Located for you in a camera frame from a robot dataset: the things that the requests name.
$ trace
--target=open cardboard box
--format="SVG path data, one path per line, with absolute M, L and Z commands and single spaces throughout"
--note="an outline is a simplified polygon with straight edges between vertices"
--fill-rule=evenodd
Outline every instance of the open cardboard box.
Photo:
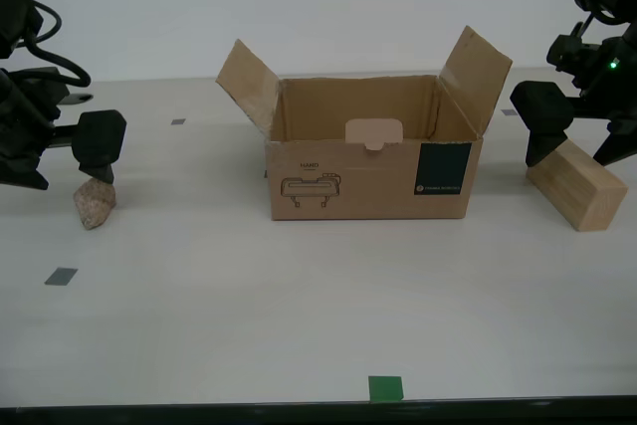
M 280 80 L 237 41 L 217 83 L 266 138 L 273 219 L 463 218 L 511 64 L 467 27 L 438 77 Z

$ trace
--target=white wall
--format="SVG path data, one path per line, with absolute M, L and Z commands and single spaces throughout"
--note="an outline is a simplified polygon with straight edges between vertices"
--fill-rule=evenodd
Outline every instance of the white wall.
M 543 66 L 584 18 L 572 0 L 40 1 L 65 20 L 43 45 L 95 80 L 215 76 L 238 37 L 280 74 L 437 69 L 466 24 L 518 66 Z M 20 52 L 3 67 L 36 64 Z

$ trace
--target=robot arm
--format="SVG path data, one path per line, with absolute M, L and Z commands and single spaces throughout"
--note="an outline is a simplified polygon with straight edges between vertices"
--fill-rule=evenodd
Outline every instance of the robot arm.
M 595 154 L 606 165 L 637 153 L 637 2 L 635 0 L 575 0 L 585 12 L 569 35 L 560 35 L 547 61 L 573 75 L 578 98 L 567 98 L 556 84 L 522 82 L 511 100 L 531 131 L 527 165 L 534 166 L 566 140 L 564 130 L 574 118 L 607 119 L 610 135 Z M 584 44 L 582 36 L 593 20 L 630 26 L 622 37 L 601 45 Z
M 55 26 L 39 35 L 40 10 L 52 15 Z M 62 67 L 75 75 L 61 75 L 56 67 L 7 72 L 0 69 L 0 183 L 47 189 L 49 183 L 37 171 L 47 148 L 70 146 L 80 171 L 113 183 L 111 165 L 119 159 L 126 121 L 115 110 L 85 112 L 77 125 L 54 126 L 58 105 L 69 96 L 67 85 L 87 87 L 91 77 L 81 67 L 38 44 L 53 37 L 62 19 L 51 8 L 34 0 L 0 0 L 0 59 L 17 48 Z

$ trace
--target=rock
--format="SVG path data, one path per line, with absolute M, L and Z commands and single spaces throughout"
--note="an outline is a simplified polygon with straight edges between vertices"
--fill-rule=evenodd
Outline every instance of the rock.
M 80 186 L 73 199 L 85 229 L 95 229 L 105 222 L 115 205 L 115 188 L 112 184 L 91 178 Z

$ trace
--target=white tabletop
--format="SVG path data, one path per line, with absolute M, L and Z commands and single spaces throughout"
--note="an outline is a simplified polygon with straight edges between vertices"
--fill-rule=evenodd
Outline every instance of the white tabletop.
M 212 80 L 94 85 L 61 124 L 128 120 L 107 223 L 83 230 L 69 149 L 49 191 L 0 187 L 0 406 L 366 400 L 369 375 L 405 399 L 637 393 L 637 159 L 610 168 L 631 187 L 610 229 L 577 233 L 501 112 L 557 78 L 512 72 L 446 221 L 272 222 L 263 141 Z M 569 133 L 593 152 L 606 130 Z

